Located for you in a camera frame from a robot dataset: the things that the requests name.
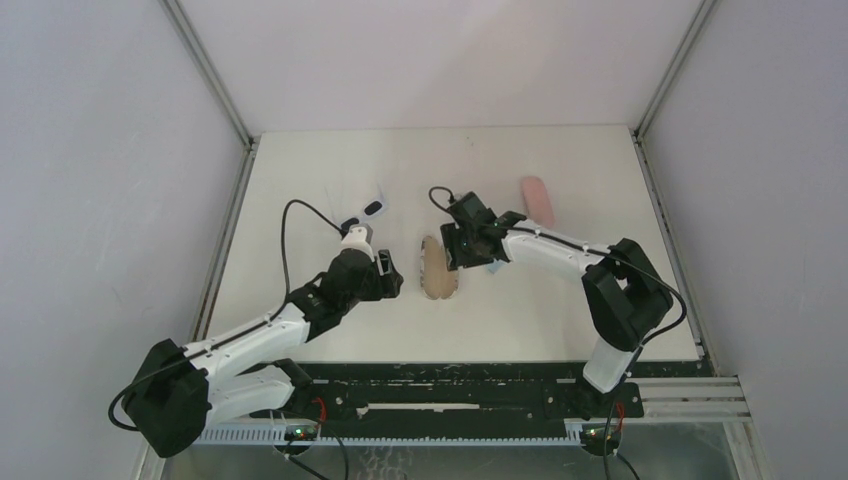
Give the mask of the patterned glasses case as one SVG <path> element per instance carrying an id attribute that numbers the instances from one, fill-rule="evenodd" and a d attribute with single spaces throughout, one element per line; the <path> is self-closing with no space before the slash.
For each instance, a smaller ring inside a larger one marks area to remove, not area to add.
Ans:
<path id="1" fill-rule="evenodd" d="M 451 299 L 459 289 L 458 272 L 448 269 L 446 251 L 431 235 L 421 241 L 420 287 L 429 300 Z"/>

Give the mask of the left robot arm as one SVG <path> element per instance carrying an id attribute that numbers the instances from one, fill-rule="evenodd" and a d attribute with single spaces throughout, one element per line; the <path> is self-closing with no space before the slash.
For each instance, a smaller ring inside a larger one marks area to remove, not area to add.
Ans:
<path id="1" fill-rule="evenodd" d="M 219 339 L 155 344 L 118 400 L 155 453 L 173 457 L 209 426 L 283 407 L 298 385 L 277 364 L 285 351 L 337 327 L 361 302 L 397 297 L 402 283 L 389 250 L 344 249 L 279 312 Z"/>

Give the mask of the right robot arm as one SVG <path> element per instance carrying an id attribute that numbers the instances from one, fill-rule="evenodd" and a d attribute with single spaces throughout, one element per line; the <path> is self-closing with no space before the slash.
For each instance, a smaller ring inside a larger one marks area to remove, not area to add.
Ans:
<path id="1" fill-rule="evenodd" d="M 542 267 L 580 281 L 599 338 L 581 382 L 605 395 L 623 382 L 644 347 L 667 332 L 662 322 L 673 306 L 681 320 L 687 306 L 677 289 L 661 279 L 642 247 L 623 238 L 593 244 L 558 234 L 514 211 L 496 215 L 473 192 L 448 195 L 438 209 L 450 271 L 519 264 Z"/>

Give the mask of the pink glasses case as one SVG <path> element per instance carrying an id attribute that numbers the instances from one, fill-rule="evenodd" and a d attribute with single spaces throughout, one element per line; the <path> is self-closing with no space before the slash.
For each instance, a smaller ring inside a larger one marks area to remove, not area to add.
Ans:
<path id="1" fill-rule="evenodd" d="M 544 228 L 553 229 L 556 217 L 543 180 L 536 176 L 525 176 L 520 181 L 520 188 L 528 218 Z"/>

